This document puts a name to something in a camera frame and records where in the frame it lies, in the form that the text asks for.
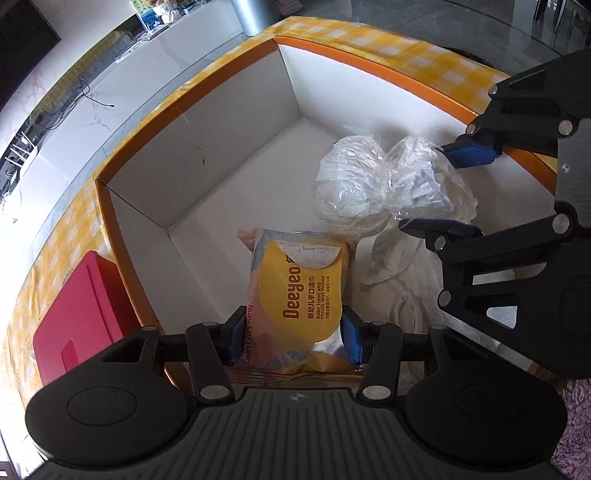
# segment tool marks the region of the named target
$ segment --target wall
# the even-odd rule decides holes
[[[35,106],[92,46],[134,15],[127,0],[33,0],[61,42],[48,53],[0,112],[0,153]]]

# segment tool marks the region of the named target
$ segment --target black cable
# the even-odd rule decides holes
[[[90,93],[90,85],[88,84],[88,81],[86,80],[84,75],[78,75],[78,82],[79,82],[80,86],[75,88],[75,90],[70,94],[70,96],[65,101],[64,105],[62,105],[60,108],[58,108],[58,110],[56,110],[55,112],[48,113],[48,115],[52,119],[55,116],[57,116],[57,120],[55,121],[55,123],[50,127],[45,127],[44,125],[41,125],[41,124],[37,124],[37,125],[39,125],[42,129],[44,129],[46,131],[55,130],[64,122],[64,120],[67,118],[67,116],[70,115],[70,113],[76,107],[76,105],[82,99],[82,97],[88,98],[89,100],[92,100],[94,103],[98,103],[99,105],[102,105],[102,106],[107,106],[107,107],[111,107],[111,108],[115,107],[115,105],[109,105],[107,103],[99,102],[98,100],[96,100],[88,95]]]

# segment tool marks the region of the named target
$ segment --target clear plastic wrap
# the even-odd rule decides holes
[[[372,135],[351,135],[320,162],[316,208],[330,230],[351,240],[375,235],[392,219],[470,221],[477,201],[445,155],[419,137],[387,154]]]
[[[334,144],[320,162],[316,211],[333,233],[357,240],[384,229],[385,153],[371,135],[351,135]]]

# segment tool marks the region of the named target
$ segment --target floor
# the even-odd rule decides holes
[[[566,10],[556,35],[556,0],[534,21],[537,0],[301,0],[297,15],[367,23],[459,48],[510,75],[583,48],[583,31]]]

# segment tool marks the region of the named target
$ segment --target yellow label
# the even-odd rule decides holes
[[[269,242],[261,263],[259,292],[271,320],[308,342],[326,340],[343,313],[342,261],[341,252],[328,267],[304,268],[274,241]]]

